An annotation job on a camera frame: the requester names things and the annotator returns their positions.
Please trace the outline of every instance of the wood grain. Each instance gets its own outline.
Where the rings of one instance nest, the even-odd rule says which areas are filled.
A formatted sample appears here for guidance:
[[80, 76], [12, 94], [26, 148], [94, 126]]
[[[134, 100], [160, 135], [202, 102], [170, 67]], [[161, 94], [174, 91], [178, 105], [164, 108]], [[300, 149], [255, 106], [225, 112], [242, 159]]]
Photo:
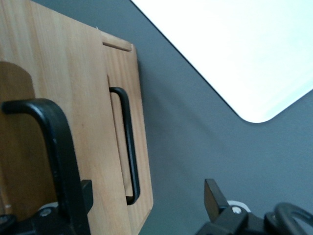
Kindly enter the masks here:
[[[142, 99], [138, 74], [136, 50], [133, 45], [131, 51], [124, 51], [109, 46], [103, 46], [105, 55], [105, 67], [107, 68], [110, 87], [122, 87], [128, 94], [131, 107], [132, 125], [134, 132], [134, 144], [138, 166], [140, 197], [135, 204], [128, 206], [128, 214], [132, 227], [132, 234], [140, 232], [153, 206], [152, 187], [149, 169], [148, 150], [146, 143]], [[123, 168], [123, 178], [126, 181], [126, 190], [129, 190], [129, 171], [127, 166], [127, 151], [124, 130], [122, 128], [122, 116], [120, 113], [120, 101], [112, 97], [114, 121], [118, 136], [120, 160]]]
[[[102, 48], [97, 29], [27, 0], [0, 1], [0, 61], [27, 71], [35, 97], [51, 99], [65, 112], [81, 179], [93, 183], [94, 204], [88, 214], [92, 234], [129, 235]], [[11, 97], [18, 96], [17, 91], [8, 90]], [[14, 136], [7, 143], [21, 138]], [[19, 151], [22, 155], [27, 149], [23, 145]], [[1, 188], [7, 186], [3, 180], [0, 183]]]
[[132, 50], [132, 44], [123, 39], [117, 38], [105, 32], [101, 32], [101, 37], [102, 37], [102, 44], [105, 46], [109, 46], [109, 47], [116, 48], [119, 50], [124, 50], [124, 51]]

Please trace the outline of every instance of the gray wall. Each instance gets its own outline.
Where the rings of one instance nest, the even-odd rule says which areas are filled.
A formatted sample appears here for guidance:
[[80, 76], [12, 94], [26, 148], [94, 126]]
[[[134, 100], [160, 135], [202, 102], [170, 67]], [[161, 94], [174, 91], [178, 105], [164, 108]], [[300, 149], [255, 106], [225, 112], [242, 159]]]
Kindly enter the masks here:
[[137, 47], [154, 191], [141, 235], [194, 234], [208, 220], [205, 178], [257, 216], [281, 201], [313, 212], [313, 93], [268, 122], [248, 123], [129, 0], [36, 2]]

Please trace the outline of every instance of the black clamp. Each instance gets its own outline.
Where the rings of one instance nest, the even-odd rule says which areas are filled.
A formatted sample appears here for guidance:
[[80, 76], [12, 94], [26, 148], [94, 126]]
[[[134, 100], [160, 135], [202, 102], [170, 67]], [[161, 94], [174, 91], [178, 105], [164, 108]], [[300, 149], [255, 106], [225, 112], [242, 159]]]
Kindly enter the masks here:
[[44, 136], [58, 206], [39, 210], [16, 222], [14, 215], [0, 216], [1, 235], [90, 235], [87, 213], [93, 205], [91, 180], [80, 180], [72, 135], [62, 109], [48, 99], [8, 101], [5, 114], [29, 114]]
[[211, 222], [197, 235], [307, 235], [294, 218], [313, 227], [313, 215], [289, 203], [278, 204], [264, 219], [231, 206], [213, 179], [204, 182], [204, 204]]

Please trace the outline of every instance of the wooden edge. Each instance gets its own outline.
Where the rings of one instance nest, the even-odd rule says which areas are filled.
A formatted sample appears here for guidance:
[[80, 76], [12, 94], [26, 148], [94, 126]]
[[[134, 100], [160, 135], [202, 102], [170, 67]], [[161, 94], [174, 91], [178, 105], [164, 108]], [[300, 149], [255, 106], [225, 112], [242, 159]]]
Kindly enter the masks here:
[[124, 51], [132, 51], [133, 47], [130, 42], [110, 35], [101, 31], [102, 44], [108, 47], [116, 48]]
[[150, 215], [151, 213], [151, 210], [152, 210], [152, 207], [153, 207], [153, 203], [151, 205], [151, 208], [150, 210], [147, 212], [146, 216], [144, 217], [144, 219], [142, 220], [142, 222], [139, 224], [139, 227], [137, 228], [137, 231], [135, 232], [135, 234], [139, 234], [143, 225], [145, 224], [146, 220], [148, 219], [148, 216]]

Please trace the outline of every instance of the wooden board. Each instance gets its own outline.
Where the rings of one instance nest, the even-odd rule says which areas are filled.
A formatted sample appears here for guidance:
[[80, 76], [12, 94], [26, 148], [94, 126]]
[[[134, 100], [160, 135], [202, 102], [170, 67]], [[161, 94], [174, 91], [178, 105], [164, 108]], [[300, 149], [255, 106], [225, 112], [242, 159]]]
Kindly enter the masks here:
[[[0, 1], [0, 61], [13, 63], [25, 70], [32, 83], [23, 83], [22, 78], [7, 77], [13, 85], [5, 88], [8, 92], [1, 94], [1, 102], [24, 98], [16, 91], [20, 89], [23, 94], [51, 99], [63, 109], [73, 135], [81, 179], [91, 179], [93, 183], [94, 204], [88, 214], [92, 234], [129, 235], [130, 221], [125, 213], [128, 209], [102, 48], [97, 29], [27, 0]], [[16, 119], [0, 115], [8, 120]], [[18, 122], [16, 125], [26, 126], [30, 120], [20, 117]], [[0, 125], [1, 130], [6, 128], [3, 122]], [[11, 134], [2, 137], [1, 149], [11, 147], [13, 153], [21, 156], [27, 153], [26, 158], [33, 154], [35, 159], [46, 157], [41, 151], [29, 151], [25, 144], [15, 145], [15, 149], [6, 144], [24, 141], [22, 136], [13, 137]], [[1, 157], [8, 160], [14, 157], [11, 156], [13, 153]], [[2, 162], [0, 183], [1, 188], [5, 188], [2, 185], [5, 182], [3, 175], [9, 170]], [[29, 164], [27, 159], [23, 160], [23, 164]], [[37, 164], [35, 168], [42, 167], [40, 161], [33, 164]], [[44, 177], [38, 172], [34, 174], [51, 183], [48, 172]], [[28, 178], [21, 180], [21, 184], [35, 183]], [[6, 198], [3, 193], [1, 191], [4, 202], [13, 205], [17, 200], [11, 196]], [[14, 194], [19, 193], [23, 192], [15, 188]], [[41, 197], [37, 195], [23, 203], [40, 201]]]
[[[136, 235], [140, 232], [153, 206], [137, 56], [135, 47], [132, 44], [129, 44], [130, 47], [116, 49], [110, 46], [105, 46], [105, 41], [106, 37], [103, 37], [103, 52], [105, 55], [104, 65], [108, 73], [109, 86], [123, 88], [127, 92], [130, 100], [134, 144], [141, 193], [135, 204], [128, 206], [128, 214], [131, 222], [132, 234]], [[120, 111], [120, 101], [115, 94], [112, 94], [112, 105], [116, 132], [118, 136], [117, 139], [123, 169], [124, 184], [126, 193], [131, 194], [132, 191], [131, 182], [129, 179], [123, 119]]]

